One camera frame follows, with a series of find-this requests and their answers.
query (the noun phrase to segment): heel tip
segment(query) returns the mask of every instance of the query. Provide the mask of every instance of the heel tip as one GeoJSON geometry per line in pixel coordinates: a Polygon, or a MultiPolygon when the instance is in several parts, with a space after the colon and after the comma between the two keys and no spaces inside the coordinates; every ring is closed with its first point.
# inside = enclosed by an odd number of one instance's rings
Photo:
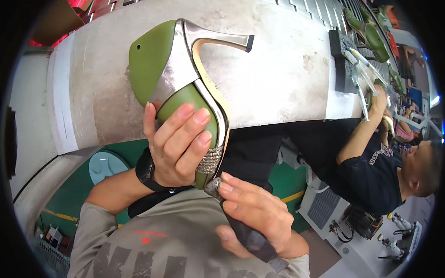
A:
{"type": "Polygon", "coordinates": [[[249,40],[247,41],[247,47],[246,47],[246,52],[249,53],[252,50],[252,45],[253,45],[253,39],[254,39],[255,35],[250,35],[249,36],[249,40]]]}

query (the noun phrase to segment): wire basket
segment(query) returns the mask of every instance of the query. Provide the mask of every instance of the wire basket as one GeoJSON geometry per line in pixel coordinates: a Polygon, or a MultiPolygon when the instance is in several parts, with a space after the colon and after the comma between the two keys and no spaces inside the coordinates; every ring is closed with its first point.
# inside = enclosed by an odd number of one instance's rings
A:
{"type": "Polygon", "coordinates": [[[70,259],[49,245],[47,242],[33,238],[30,240],[34,254],[51,278],[66,278],[70,259]]]}

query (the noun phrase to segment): rhinestone strap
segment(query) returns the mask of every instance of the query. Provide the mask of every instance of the rhinestone strap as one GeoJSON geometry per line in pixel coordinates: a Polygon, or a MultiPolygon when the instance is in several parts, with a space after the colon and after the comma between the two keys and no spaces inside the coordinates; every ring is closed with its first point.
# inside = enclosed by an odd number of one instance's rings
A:
{"type": "Polygon", "coordinates": [[[207,151],[206,155],[202,158],[198,167],[196,168],[197,173],[201,174],[213,174],[216,172],[216,168],[219,165],[219,161],[223,156],[223,147],[210,149],[207,151]]]}

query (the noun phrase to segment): black foam block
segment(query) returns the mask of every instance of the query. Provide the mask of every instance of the black foam block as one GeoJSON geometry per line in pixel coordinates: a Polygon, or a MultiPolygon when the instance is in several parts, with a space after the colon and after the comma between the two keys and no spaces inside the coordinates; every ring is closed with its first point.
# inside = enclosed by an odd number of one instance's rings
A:
{"type": "Polygon", "coordinates": [[[331,55],[335,59],[335,90],[344,93],[357,93],[351,78],[352,74],[355,74],[354,67],[343,55],[348,48],[357,50],[356,46],[347,36],[343,36],[338,27],[329,31],[329,41],[331,43],[331,55]]]}

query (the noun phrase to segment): red triangle logo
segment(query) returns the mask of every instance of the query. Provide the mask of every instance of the red triangle logo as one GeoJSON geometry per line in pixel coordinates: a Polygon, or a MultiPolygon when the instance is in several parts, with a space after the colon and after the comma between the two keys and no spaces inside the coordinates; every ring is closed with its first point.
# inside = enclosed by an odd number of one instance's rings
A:
{"type": "Polygon", "coordinates": [[[150,242],[149,238],[142,238],[142,244],[147,244],[150,242]]]}

